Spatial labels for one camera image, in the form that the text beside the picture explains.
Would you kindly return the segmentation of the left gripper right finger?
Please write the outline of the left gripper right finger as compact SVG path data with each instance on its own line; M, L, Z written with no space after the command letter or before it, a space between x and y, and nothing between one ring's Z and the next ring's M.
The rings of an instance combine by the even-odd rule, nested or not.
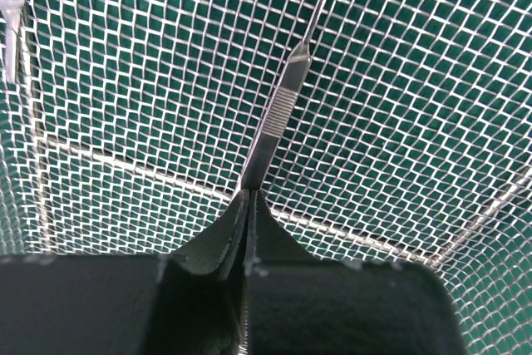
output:
M249 198L244 273L252 354L463 354L450 295L407 261L319 259Z

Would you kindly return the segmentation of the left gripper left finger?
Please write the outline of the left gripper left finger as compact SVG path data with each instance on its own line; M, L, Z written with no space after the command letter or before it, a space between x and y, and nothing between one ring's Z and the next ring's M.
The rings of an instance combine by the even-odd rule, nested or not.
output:
M4 354L235 354L249 192L168 254L5 255Z

